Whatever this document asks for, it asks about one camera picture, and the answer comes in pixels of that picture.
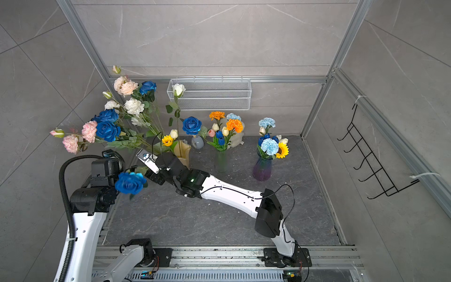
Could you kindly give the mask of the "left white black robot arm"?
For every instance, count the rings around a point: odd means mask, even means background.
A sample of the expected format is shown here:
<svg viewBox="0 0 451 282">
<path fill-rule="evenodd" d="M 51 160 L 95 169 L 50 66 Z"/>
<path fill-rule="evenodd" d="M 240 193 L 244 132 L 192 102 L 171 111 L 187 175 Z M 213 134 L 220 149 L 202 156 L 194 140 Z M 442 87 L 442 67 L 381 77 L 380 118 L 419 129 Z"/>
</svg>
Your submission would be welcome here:
<svg viewBox="0 0 451 282">
<path fill-rule="evenodd" d="M 92 159 L 91 175 L 82 187 L 68 194 L 65 172 L 82 159 Z M 119 248 L 119 256 L 97 277 L 92 276 L 99 236 L 111 206 L 119 192 L 115 184 L 125 176 L 123 157 L 113 150 L 102 155 L 76 156 L 66 161 L 59 171 L 59 187 L 65 208 L 68 231 L 56 282 L 121 282 L 137 266 L 158 269 L 160 259 L 150 239 L 132 239 Z"/>
</svg>

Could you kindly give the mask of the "yellow wavy glass vase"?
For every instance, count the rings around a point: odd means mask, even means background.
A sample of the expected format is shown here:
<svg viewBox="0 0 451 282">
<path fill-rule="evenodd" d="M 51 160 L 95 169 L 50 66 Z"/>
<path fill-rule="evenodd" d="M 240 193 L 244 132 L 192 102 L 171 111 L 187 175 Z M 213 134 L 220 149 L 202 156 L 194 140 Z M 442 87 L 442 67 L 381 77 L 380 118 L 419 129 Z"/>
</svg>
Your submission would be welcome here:
<svg viewBox="0 0 451 282">
<path fill-rule="evenodd" d="M 190 167 L 189 162 L 190 150 L 191 146 L 182 141 L 175 141 L 175 143 L 173 144 L 173 153 L 179 159 L 179 161 L 181 161 L 181 163 L 185 165 L 187 168 Z"/>
</svg>

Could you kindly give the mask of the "blue rose picked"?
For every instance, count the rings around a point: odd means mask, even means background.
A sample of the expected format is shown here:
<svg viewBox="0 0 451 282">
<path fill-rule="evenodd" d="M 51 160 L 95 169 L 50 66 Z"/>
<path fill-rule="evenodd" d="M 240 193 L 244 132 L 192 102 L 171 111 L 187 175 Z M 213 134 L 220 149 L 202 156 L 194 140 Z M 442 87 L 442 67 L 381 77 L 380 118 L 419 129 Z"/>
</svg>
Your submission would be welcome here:
<svg viewBox="0 0 451 282">
<path fill-rule="evenodd" d="M 115 189 L 124 194 L 137 195 L 147 185 L 147 180 L 141 173 L 123 172 L 115 183 Z"/>
<path fill-rule="evenodd" d="M 120 133 L 121 128 L 112 122 L 100 122 L 96 127 L 96 136 L 107 142 L 114 142 Z"/>
</svg>

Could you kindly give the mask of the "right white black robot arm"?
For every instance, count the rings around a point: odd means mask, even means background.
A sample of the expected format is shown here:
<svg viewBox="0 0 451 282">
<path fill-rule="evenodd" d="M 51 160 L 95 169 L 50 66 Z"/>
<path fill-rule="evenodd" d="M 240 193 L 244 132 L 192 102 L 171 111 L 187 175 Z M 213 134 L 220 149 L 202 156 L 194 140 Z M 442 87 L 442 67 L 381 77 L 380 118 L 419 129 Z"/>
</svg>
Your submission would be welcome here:
<svg viewBox="0 0 451 282">
<path fill-rule="evenodd" d="M 162 185 L 172 184 L 176 193 L 188 198 L 214 200 L 236 208 L 255 219 L 255 231 L 268 237 L 274 248 L 265 248 L 261 261 L 267 267 L 311 267 L 308 249 L 301 248 L 286 228 L 286 216 L 276 193 L 270 189 L 251 191 L 223 182 L 198 169 L 189 169 L 170 152 L 155 156 L 141 150 L 137 158 L 150 170 L 146 177 Z"/>
</svg>

